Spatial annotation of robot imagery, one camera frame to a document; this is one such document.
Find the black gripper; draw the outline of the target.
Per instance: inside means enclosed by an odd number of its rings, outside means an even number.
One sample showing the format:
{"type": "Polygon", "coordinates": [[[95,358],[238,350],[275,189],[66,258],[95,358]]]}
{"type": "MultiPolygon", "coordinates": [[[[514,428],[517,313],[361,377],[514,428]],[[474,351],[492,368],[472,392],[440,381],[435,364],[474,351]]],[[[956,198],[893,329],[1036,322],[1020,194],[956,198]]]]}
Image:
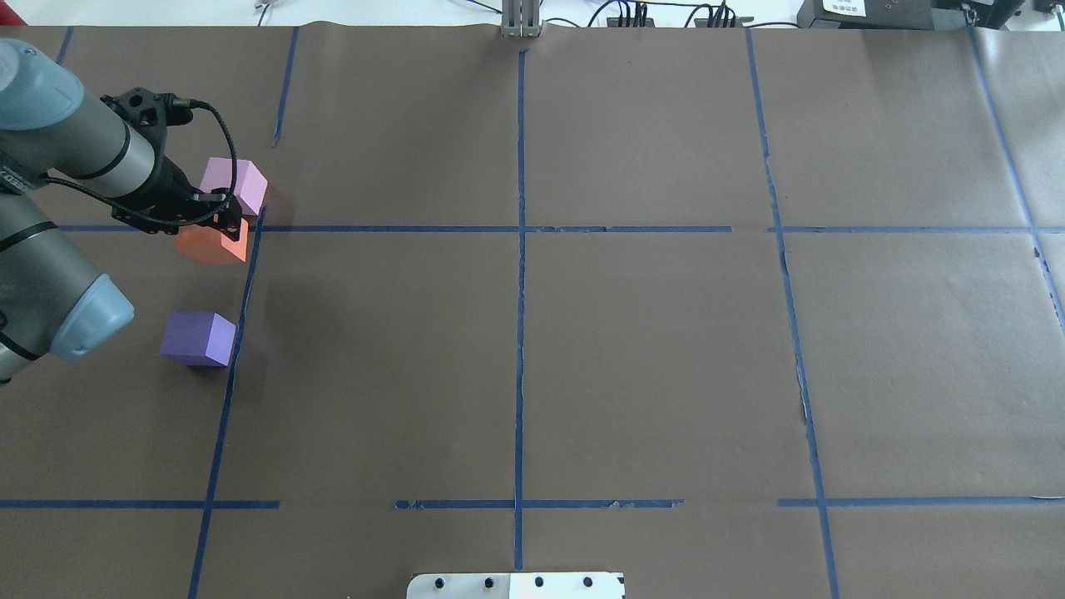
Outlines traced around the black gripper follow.
{"type": "Polygon", "coordinates": [[[155,183],[150,190],[153,200],[149,216],[164,221],[187,221],[218,230],[232,242],[243,239],[242,205],[233,192],[202,192],[193,187],[184,171],[163,158],[155,183]]]}

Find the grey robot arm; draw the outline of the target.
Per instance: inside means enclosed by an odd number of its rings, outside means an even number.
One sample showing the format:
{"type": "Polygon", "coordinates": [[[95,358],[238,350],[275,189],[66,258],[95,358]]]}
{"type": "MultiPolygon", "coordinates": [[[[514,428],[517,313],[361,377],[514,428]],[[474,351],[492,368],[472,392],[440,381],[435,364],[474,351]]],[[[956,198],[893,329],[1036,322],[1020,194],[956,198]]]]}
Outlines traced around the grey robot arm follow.
{"type": "Polygon", "coordinates": [[[168,129],[203,110],[236,158],[213,106],[140,87],[97,97],[22,39],[4,38],[1,58],[1,375],[9,384],[43,356],[79,360],[136,314],[111,277],[46,216],[34,192],[66,187],[145,234],[199,226],[240,241],[245,222],[235,185],[192,187],[165,155],[168,129]]]}

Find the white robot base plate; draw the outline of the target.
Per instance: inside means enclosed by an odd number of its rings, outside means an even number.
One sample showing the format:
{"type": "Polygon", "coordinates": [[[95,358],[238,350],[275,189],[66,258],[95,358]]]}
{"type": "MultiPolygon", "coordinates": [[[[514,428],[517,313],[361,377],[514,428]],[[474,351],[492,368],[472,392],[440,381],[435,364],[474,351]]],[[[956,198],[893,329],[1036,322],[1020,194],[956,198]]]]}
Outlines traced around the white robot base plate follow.
{"type": "Polygon", "coordinates": [[[423,573],[412,577],[407,598],[625,598],[616,572],[423,573]]]}

